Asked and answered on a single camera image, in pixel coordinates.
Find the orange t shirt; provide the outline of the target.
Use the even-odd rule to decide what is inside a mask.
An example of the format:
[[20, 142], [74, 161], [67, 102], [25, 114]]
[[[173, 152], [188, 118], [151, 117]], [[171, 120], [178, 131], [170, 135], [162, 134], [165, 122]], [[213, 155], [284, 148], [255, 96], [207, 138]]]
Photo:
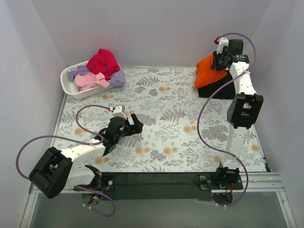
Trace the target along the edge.
[[213, 54], [207, 56], [196, 64], [197, 76], [194, 82], [196, 89], [208, 86], [227, 76], [227, 72], [225, 70], [213, 70], [211, 68], [212, 64]]

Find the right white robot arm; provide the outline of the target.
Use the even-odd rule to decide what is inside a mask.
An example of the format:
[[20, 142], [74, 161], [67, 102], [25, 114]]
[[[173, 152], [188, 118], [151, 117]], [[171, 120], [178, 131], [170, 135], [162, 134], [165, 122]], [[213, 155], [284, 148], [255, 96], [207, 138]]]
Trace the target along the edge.
[[239, 177], [241, 155], [245, 135], [257, 121], [264, 98], [254, 89], [250, 71], [249, 58], [243, 54], [241, 39], [216, 38], [217, 50], [213, 53], [212, 69], [228, 69], [233, 79], [235, 96], [227, 111], [229, 135], [219, 167], [215, 174], [215, 184], [221, 188], [233, 188], [241, 183]]

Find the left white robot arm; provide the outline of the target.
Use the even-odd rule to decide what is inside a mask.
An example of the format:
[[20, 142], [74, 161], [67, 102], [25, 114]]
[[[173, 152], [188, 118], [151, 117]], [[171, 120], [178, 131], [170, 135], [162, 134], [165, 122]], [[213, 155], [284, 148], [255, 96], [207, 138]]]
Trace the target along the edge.
[[90, 190], [98, 189], [102, 173], [87, 162], [109, 154], [123, 137], [141, 134], [143, 123], [135, 114], [131, 118], [131, 123], [128, 118], [111, 118], [108, 126], [87, 145], [62, 150], [48, 148], [31, 171], [29, 180], [49, 199], [68, 187], [79, 185]]

